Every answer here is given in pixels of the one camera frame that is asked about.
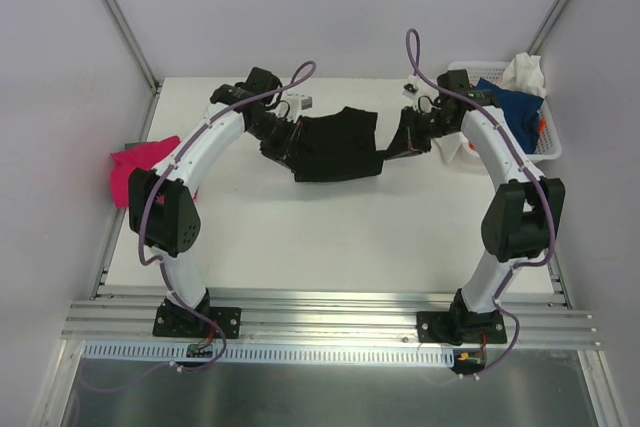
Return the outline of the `black t shirt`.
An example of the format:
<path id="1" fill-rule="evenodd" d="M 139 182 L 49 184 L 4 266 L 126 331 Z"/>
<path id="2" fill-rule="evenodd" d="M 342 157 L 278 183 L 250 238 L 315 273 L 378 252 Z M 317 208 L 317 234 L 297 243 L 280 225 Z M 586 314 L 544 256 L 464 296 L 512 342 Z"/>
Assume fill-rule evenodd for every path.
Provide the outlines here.
<path id="1" fill-rule="evenodd" d="M 345 107 L 296 124 L 288 166 L 297 183 L 345 182 L 382 173 L 386 152 L 377 148 L 378 114 Z"/>

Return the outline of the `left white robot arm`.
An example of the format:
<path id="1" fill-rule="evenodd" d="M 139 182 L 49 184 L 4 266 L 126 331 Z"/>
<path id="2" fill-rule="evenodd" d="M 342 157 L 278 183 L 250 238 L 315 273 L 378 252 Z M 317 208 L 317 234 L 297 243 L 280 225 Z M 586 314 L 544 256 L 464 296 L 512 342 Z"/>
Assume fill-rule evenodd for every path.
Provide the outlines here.
<path id="1" fill-rule="evenodd" d="M 209 169 L 240 136 L 269 135 L 288 125 L 271 105 L 315 70 L 316 63 L 306 61 L 284 84 L 255 67 L 245 81 L 222 85 L 195 127 L 167 157 L 150 168 L 135 169 L 129 177 L 129 225 L 138 235 L 140 263 L 159 264 L 166 299 L 178 307 L 175 322 L 188 335 L 203 333 L 210 322 L 210 312 L 203 306 L 208 290 L 190 253 L 201 229 L 194 196 Z"/>

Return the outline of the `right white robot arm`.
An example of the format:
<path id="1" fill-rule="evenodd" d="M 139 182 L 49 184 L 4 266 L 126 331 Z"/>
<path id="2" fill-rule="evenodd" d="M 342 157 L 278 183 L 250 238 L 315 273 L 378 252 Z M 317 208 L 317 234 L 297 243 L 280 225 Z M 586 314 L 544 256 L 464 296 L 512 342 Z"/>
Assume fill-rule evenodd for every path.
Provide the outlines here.
<path id="1" fill-rule="evenodd" d="M 466 71 L 450 70 L 436 81 L 414 72 L 403 89 L 412 104 L 401 111 L 390 158 L 425 153 L 432 140 L 460 133 L 474 145 L 494 188 L 481 222 L 484 252 L 447 318 L 451 336 L 467 342 L 499 311 L 501 295 L 521 269 L 542 267 L 553 257 L 566 189 L 531 162 L 496 93 L 472 87 Z"/>

